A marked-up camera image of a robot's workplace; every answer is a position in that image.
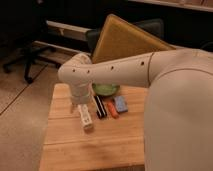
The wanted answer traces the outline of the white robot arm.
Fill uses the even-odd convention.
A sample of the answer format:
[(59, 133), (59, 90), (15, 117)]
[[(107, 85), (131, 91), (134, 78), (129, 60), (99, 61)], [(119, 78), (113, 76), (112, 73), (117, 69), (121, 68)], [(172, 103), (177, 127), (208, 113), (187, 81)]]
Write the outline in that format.
[(170, 64), (174, 68), (213, 72), (213, 53), (200, 49), (176, 49), (151, 52), (92, 64), (83, 53), (73, 56), (58, 70), (59, 79), (69, 85), (71, 101), (90, 101), (90, 84), (117, 84), (149, 87)]

